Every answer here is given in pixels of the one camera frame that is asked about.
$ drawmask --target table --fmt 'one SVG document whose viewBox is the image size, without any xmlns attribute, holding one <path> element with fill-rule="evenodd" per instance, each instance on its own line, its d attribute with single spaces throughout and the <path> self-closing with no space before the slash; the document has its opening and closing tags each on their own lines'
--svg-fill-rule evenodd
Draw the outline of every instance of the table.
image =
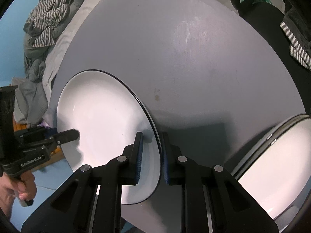
<svg viewBox="0 0 311 233">
<path fill-rule="evenodd" d="M 75 74 L 113 74 L 159 131 L 197 163 L 231 171 L 276 123 L 304 112 L 286 68 L 242 18 L 215 0 L 102 0 L 71 42 L 50 108 Z M 163 179 L 122 216 L 151 233 L 180 232 L 181 188 Z"/>
</svg>

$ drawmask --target white bed sheet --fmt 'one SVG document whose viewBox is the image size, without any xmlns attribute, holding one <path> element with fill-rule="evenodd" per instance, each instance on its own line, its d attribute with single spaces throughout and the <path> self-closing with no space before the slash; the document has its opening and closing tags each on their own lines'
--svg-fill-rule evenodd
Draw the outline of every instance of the white bed sheet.
<svg viewBox="0 0 311 233">
<path fill-rule="evenodd" d="M 62 63 L 74 35 L 77 33 L 86 17 L 100 1 L 101 0 L 84 0 L 77 13 L 62 32 L 55 45 L 51 48 L 45 61 L 46 68 L 42 79 L 43 88 L 48 102 L 50 102 L 51 98 L 51 82 L 59 70 L 60 64 Z"/>
</svg>

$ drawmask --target blue wall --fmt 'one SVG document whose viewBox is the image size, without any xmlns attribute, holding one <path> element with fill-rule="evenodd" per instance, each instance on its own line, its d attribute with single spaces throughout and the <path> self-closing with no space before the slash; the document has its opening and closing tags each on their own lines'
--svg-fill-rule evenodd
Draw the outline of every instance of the blue wall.
<svg viewBox="0 0 311 233">
<path fill-rule="evenodd" d="M 39 0 L 14 0 L 0 19 L 0 87 L 24 77 L 24 23 Z"/>
</svg>

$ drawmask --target plate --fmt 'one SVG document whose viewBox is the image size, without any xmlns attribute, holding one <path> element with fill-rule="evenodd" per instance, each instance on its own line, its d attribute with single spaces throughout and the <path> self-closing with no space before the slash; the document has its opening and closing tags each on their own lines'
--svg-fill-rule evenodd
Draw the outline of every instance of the plate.
<svg viewBox="0 0 311 233">
<path fill-rule="evenodd" d="M 141 131 L 144 145 L 139 183 L 122 186 L 121 203 L 139 203 L 152 195 L 161 172 L 159 136 L 147 109 L 123 82 L 95 70 L 72 77 L 59 98 L 57 130 L 72 128 L 80 132 L 80 138 L 62 145 L 62 150 L 73 171 L 84 164 L 107 164 L 122 155 Z"/>
</svg>

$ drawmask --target pile of clothes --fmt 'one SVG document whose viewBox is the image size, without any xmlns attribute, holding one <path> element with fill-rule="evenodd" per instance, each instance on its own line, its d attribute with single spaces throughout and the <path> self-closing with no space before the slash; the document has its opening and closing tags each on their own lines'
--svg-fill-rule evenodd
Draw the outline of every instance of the pile of clothes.
<svg viewBox="0 0 311 233">
<path fill-rule="evenodd" d="M 13 78 L 18 85 L 14 118 L 34 127 L 42 121 L 48 101 L 42 86 L 45 59 L 57 38 L 84 0 L 39 0 L 24 25 L 24 69 L 26 78 Z"/>
</svg>

